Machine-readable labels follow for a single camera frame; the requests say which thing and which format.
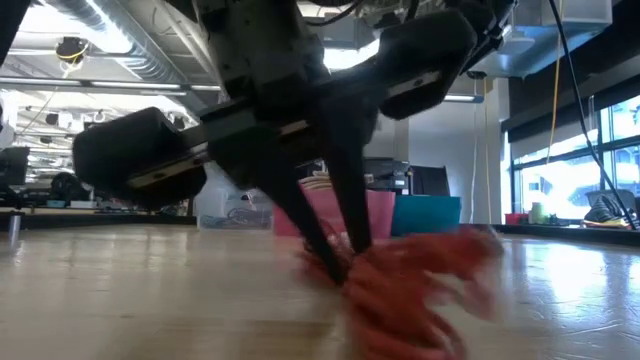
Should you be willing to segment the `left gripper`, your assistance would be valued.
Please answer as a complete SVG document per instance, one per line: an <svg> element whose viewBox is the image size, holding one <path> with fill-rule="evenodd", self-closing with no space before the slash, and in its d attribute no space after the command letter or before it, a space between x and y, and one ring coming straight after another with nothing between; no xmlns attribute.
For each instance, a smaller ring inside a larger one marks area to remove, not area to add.
<svg viewBox="0 0 640 360"><path fill-rule="evenodd" d="M115 197L158 208L197 194L214 162L242 188L257 188L294 225L303 241L304 274L342 286L347 250L329 240L310 191L296 183L298 166L325 160L351 247L372 243L362 151L378 116L403 120L439 105L476 48L473 0L444 0L419 15L386 15L376 27L379 47L362 63L331 70L317 26L296 0L168 0L202 31L225 102L203 112L198 125L177 129L149 107L81 132L72 145L77 176ZM390 96L381 82L438 74L429 90ZM309 83L373 79L373 87Z"/></svg>

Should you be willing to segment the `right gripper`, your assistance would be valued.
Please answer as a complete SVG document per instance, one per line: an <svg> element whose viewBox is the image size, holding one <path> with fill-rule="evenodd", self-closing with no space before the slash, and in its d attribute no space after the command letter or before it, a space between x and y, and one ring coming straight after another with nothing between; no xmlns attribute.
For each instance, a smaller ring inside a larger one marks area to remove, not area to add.
<svg viewBox="0 0 640 360"><path fill-rule="evenodd" d="M496 52L504 43L503 30L507 20L517 5L517 0L473 0L481 6L483 14L479 10L474 10L471 15L467 15L469 22L479 20L481 14L484 17L491 16L491 20L486 25L481 25L476 31L478 42L463 70L469 71L472 67Z"/></svg>

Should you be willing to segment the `pink plastic bin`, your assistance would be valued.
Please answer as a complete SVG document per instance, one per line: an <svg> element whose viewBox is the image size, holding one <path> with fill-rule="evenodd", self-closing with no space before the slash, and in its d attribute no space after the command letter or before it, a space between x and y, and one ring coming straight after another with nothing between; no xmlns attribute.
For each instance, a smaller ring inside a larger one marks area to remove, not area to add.
<svg viewBox="0 0 640 360"><path fill-rule="evenodd" d="M304 193L328 235L347 232L335 193L331 188L305 190ZM368 190L366 196L372 237L390 238L396 195L393 192ZM273 208L272 230L276 236L301 236L298 228L277 206Z"/></svg>

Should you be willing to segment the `black monitor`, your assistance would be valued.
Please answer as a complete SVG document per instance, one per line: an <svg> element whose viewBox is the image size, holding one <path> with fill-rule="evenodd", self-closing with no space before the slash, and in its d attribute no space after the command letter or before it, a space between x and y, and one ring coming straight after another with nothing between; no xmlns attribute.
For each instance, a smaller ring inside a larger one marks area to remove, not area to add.
<svg viewBox="0 0 640 360"><path fill-rule="evenodd" d="M366 185L369 190L389 191L396 195L411 193L412 172L406 161L368 157L364 159L364 172L372 179Z"/></svg>

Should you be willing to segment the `teal plastic bin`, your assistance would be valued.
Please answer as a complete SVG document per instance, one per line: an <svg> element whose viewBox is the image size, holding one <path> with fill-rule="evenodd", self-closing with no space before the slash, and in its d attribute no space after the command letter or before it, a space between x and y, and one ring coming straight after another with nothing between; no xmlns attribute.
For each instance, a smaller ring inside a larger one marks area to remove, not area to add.
<svg viewBox="0 0 640 360"><path fill-rule="evenodd" d="M459 226L460 216L459 197L398 196L395 200L391 235L446 232Z"/></svg>

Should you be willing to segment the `black cloth screen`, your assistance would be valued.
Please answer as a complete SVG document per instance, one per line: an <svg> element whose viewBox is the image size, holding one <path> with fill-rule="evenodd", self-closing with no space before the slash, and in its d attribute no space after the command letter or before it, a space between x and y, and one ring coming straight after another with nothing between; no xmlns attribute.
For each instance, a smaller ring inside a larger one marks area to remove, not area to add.
<svg viewBox="0 0 640 360"><path fill-rule="evenodd" d="M445 167L411 166L412 194L449 196L450 188Z"/></svg>

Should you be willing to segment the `clear plastic bin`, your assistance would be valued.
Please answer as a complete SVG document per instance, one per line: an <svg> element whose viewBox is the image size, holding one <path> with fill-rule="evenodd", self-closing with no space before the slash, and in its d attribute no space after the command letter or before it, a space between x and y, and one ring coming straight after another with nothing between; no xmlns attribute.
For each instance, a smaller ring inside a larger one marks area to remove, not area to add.
<svg viewBox="0 0 640 360"><path fill-rule="evenodd" d="M195 197L201 229L269 229L271 200L257 189L236 188L223 174L212 174Z"/></svg>

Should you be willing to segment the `grey mesh office chair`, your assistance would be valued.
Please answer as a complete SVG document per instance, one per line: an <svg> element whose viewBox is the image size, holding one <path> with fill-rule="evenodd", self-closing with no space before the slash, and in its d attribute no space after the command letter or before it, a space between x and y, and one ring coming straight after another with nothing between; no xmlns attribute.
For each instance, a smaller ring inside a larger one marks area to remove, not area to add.
<svg viewBox="0 0 640 360"><path fill-rule="evenodd" d="M634 212L638 211L637 198L634 193L626 189L618 189L617 193L626 208L632 209ZM598 190L586 193L586 197L590 206L592 206L601 196L605 196L611 201L616 202L615 194L612 190Z"/></svg>

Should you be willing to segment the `striped bag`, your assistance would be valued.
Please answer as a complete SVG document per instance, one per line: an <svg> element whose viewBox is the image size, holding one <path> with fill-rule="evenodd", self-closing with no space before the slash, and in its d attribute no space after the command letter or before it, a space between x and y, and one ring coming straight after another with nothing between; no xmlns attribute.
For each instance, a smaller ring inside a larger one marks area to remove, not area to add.
<svg viewBox="0 0 640 360"><path fill-rule="evenodd" d="M632 229L631 224L640 229L640 220L636 212L628 208L627 212L631 221L627 218L619 202L607 195L598 195L591 205L590 210L583 218L583 224L587 227L606 227Z"/></svg>

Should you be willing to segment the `long ceiling light bar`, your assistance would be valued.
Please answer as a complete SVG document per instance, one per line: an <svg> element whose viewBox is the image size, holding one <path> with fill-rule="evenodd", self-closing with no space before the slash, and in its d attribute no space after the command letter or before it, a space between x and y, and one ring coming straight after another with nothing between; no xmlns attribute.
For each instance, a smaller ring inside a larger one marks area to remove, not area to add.
<svg viewBox="0 0 640 360"><path fill-rule="evenodd" d="M409 90L429 90L431 85L436 84L438 74L427 73L423 77L411 79L401 83L381 82L382 86L388 89L390 96L397 96ZM359 81L351 81L346 78L331 79L331 81L309 83L307 88L317 88L320 90L330 89L332 86L356 87L364 86L373 87L376 81L373 79L360 79ZM455 103L482 103L487 93L484 91L483 82L471 81L473 87L471 93L453 92L451 89L444 96L444 102ZM151 83L151 82L124 82L124 81L107 81L107 80L86 80L86 79L58 79L58 78L27 78L0 76L0 89L31 89L53 91L54 88L92 88L98 89L97 93L124 93L133 91L142 95L163 95L163 96L186 96L187 92L221 92L224 90L219 85L212 84L173 84L173 83Z"/></svg>

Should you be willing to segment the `dark computer monitor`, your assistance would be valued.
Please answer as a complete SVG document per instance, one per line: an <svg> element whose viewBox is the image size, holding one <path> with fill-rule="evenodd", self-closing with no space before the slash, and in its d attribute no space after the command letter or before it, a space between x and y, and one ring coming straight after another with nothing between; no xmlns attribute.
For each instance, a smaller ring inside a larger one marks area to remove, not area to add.
<svg viewBox="0 0 640 360"><path fill-rule="evenodd" d="M29 147L9 147L0 150L0 188L26 183L29 154Z"/></svg>

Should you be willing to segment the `black aluminium table frame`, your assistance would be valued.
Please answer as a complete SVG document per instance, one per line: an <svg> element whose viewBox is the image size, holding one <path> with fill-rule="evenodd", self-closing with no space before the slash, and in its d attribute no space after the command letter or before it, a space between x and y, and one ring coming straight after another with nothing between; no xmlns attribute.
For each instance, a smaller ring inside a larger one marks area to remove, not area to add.
<svg viewBox="0 0 640 360"><path fill-rule="evenodd" d="M0 212L0 232L8 231L11 218L21 218L20 229L55 229L87 226L155 224L195 225L196 217L133 214L38 214ZM640 231L594 228L565 228L540 225L495 225L494 229L509 235L526 235L598 245L619 245L640 249Z"/></svg>

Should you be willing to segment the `silver metal post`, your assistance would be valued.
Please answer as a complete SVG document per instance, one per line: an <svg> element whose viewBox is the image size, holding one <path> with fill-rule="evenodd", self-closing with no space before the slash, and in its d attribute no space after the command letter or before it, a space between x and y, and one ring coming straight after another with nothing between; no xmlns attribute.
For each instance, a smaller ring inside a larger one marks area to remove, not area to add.
<svg viewBox="0 0 640 360"><path fill-rule="evenodd" d="M23 213L18 211L10 211L9 215L8 241L10 246L14 247L19 240Z"/></svg>

